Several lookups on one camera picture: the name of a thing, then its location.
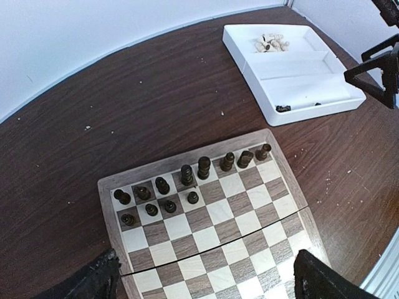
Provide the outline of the brown chess piece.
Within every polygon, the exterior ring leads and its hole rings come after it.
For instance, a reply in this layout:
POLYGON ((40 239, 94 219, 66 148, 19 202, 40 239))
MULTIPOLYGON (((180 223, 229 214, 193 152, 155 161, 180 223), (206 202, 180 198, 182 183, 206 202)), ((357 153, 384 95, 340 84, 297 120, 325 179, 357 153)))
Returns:
POLYGON ((234 164, 234 154, 232 152, 228 152, 225 157, 223 157, 219 163, 219 167, 222 171, 228 172, 232 169, 234 164))

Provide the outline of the dark pawn second row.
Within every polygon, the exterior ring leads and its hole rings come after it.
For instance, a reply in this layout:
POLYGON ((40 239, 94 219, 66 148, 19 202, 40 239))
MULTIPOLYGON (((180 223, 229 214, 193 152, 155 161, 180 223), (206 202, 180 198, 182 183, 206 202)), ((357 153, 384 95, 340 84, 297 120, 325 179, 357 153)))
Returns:
POLYGON ((158 207, 154 204, 147 204, 145 206, 145 210, 147 214, 151 217, 155 217, 158 215, 158 207))
POLYGON ((131 214, 123 214, 121 220, 126 226, 133 226, 135 224, 135 217, 131 214))

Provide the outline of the dark rook board corner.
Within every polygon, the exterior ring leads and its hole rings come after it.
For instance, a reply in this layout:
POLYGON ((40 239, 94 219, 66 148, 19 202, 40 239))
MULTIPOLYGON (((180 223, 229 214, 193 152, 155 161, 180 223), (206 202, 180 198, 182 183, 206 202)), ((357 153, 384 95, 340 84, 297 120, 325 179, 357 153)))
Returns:
POLYGON ((127 205, 131 202, 131 196, 129 195, 129 193, 127 193, 121 189, 115 190, 113 193, 113 196, 122 205, 127 205))

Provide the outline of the dark chess piece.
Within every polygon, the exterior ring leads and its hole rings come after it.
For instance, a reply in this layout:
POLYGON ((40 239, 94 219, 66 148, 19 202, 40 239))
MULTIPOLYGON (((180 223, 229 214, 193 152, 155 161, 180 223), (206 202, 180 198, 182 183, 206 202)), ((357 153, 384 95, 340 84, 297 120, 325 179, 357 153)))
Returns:
POLYGON ((170 185, 163 177, 157 177, 155 179, 155 185, 156 188, 158 189, 158 192, 162 195, 166 195, 170 191, 170 185))
POLYGON ((191 186, 194 182, 193 169, 190 165, 184 164, 181 167, 181 183, 184 186, 191 186))
POLYGON ((151 191, 146 186, 135 186, 133 192, 139 200, 147 201, 151 198, 151 191))

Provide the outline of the dark knight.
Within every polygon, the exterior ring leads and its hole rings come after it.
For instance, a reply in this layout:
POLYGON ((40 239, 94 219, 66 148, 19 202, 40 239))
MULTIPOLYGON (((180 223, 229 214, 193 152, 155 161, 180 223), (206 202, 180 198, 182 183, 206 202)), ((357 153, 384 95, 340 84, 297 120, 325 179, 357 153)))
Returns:
POLYGON ((237 166, 241 169, 247 168, 253 157, 254 154, 252 152, 250 152, 249 150, 244 150, 237 161, 237 166))

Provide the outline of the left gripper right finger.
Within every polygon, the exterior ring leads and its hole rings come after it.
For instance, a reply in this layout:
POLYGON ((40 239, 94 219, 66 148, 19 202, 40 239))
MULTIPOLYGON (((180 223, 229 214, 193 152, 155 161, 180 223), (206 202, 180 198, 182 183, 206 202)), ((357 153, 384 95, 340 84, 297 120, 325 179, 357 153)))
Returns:
POLYGON ((375 298, 350 283, 307 250, 294 261, 296 298, 375 298))

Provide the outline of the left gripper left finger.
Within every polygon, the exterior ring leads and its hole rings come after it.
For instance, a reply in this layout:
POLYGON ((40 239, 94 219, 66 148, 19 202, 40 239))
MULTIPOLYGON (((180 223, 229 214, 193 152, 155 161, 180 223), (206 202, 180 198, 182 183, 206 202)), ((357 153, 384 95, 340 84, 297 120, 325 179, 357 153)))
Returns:
POLYGON ((36 295, 36 298, 116 298, 121 263, 108 249, 71 277, 36 295))

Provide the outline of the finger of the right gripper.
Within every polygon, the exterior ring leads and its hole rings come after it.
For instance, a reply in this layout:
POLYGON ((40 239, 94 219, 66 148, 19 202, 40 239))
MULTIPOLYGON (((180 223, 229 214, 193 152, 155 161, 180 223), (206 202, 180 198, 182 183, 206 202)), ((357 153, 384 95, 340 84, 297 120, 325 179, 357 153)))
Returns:
POLYGON ((344 72, 345 81, 389 109, 397 108, 398 34, 366 50, 362 61, 344 72))

